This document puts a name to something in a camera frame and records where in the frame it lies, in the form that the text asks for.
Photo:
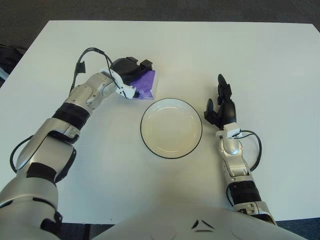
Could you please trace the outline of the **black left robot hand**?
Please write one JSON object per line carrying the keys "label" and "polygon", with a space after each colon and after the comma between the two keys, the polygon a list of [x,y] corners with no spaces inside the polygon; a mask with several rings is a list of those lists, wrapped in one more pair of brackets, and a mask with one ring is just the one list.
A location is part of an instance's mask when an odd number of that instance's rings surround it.
{"label": "black left robot hand", "polygon": [[140,64],[134,57],[124,57],[115,60],[110,69],[115,71],[122,79],[122,82],[128,86],[143,76],[148,71],[152,71],[152,62],[145,59]]}

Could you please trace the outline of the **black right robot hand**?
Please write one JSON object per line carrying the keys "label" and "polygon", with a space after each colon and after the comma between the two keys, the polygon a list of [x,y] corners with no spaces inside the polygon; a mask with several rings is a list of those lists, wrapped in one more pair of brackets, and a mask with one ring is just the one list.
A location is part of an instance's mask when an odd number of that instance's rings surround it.
{"label": "black right robot hand", "polygon": [[222,74],[218,75],[217,92],[219,109],[218,111],[214,111],[213,100],[209,98],[206,105],[206,111],[204,112],[204,119],[220,130],[223,130],[224,125],[236,123],[237,116],[235,103],[231,99],[231,86],[226,82]]}

